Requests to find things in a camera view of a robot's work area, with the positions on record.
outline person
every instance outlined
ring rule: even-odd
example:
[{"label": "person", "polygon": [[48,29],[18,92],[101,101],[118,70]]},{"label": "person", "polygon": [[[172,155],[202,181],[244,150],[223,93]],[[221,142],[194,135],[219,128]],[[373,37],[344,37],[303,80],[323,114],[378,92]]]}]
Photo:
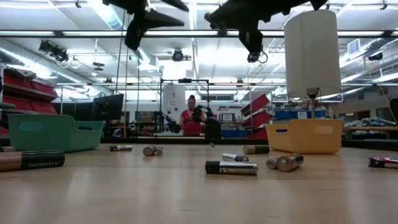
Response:
[{"label": "person", "polygon": [[199,136],[201,133],[200,122],[205,122],[206,118],[203,113],[200,114],[200,120],[192,119],[193,109],[195,109],[195,96],[190,95],[188,99],[188,109],[181,113],[180,126],[184,136]]}]

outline teal plastic bin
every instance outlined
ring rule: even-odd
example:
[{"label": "teal plastic bin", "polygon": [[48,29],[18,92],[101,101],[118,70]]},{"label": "teal plastic bin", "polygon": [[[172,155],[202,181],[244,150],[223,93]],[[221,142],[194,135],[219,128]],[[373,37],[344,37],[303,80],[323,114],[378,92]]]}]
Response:
[{"label": "teal plastic bin", "polygon": [[104,126],[104,121],[75,121],[69,115],[9,114],[8,120],[11,146],[18,151],[95,149]]}]

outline white tank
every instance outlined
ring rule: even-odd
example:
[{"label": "white tank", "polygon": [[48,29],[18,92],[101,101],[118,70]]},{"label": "white tank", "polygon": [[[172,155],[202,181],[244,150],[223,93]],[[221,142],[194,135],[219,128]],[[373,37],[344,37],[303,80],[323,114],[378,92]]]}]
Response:
[{"label": "white tank", "polygon": [[327,10],[301,13],[284,28],[287,94],[308,97],[307,88],[321,94],[341,91],[337,18]]},{"label": "white tank", "polygon": [[169,85],[163,90],[162,112],[176,122],[180,122],[182,111],[188,108],[185,103],[185,86]]}]

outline white lamp shade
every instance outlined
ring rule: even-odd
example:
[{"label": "white lamp shade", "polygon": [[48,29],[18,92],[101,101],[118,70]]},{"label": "white lamp shade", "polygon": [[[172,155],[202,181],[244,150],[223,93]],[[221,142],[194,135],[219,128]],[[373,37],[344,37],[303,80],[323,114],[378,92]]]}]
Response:
[{"label": "white lamp shade", "polygon": [[286,23],[287,94],[308,97],[307,88],[323,96],[341,91],[337,18],[327,10],[301,13]]}]

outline ceiling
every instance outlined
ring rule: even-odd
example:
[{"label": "ceiling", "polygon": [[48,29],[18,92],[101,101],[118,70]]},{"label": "ceiling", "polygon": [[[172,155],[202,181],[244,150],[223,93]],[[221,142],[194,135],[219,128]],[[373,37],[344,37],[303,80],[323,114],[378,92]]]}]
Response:
[{"label": "ceiling", "polygon": [[[106,23],[109,13],[123,20],[124,11],[115,7],[102,5],[102,0],[79,1],[81,8],[75,7],[74,0],[4,0],[0,3],[0,30],[109,30]],[[184,21],[184,27],[173,27],[172,29],[210,29],[209,23],[204,20],[206,12],[214,11],[220,1],[217,0],[185,0],[190,7],[190,13],[170,7],[160,1],[151,1],[150,7]],[[380,10],[383,1],[377,0],[330,0],[330,10],[338,12],[345,11],[338,16],[339,30],[390,30],[398,27],[398,0],[387,0],[388,7]],[[287,19],[297,14],[309,11],[309,4],[294,8],[290,15],[275,15],[268,23],[259,23],[259,29],[282,29]],[[132,16],[127,15],[124,26],[127,27]],[[82,77],[82,82],[103,82],[106,78],[118,77],[125,80],[126,73],[130,82],[137,80],[138,61],[134,53],[127,49],[120,39],[48,39],[51,43],[67,49],[70,56],[75,56],[80,61],[76,69],[65,68],[68,72]],[[24,50],[36,54],[40,63],[44,60],[54,62],[52,58],[38,51],[40,38],[12,38],[6,41],[22,47]],[[344,56],[347,44],[353,39],[339,39],[341,56]],[[245,82],[284,82],[284,40],[263,39],[263,45],[267,46],[269,60],[264,65],[260,63],[247,63],[248,51],[237,38],[196,38],[195,63],[199,78],[210,79],[211,82],[235,82],[237,78],[244,78]],[[163,65],[170,61],[170,54],[174,49],[182,49],[184,55],[189,58],[193,55],[191,38],[148,38],[143,39],[140,45],[142,53],[150,58],[157,58],[159,64]],[[395,58],[395,45],[386,49],[389,57],[385,61]],[[93,76],[94,67],[92,63],[104,63],[104,70]],[[341,77],[345,78],[355,73],[362,72],[373,66],[371,62],[359,60],[342,69]],[[193,78],[193,70],[187,71],[187,77]],[[141,82],[156,82],[159,73],[146,70],[145,66],[139,72]],[[259,87],[257,90],[271,91],[275,86]],[[226,89],[226,87],[213,87],[213,89]]]}]

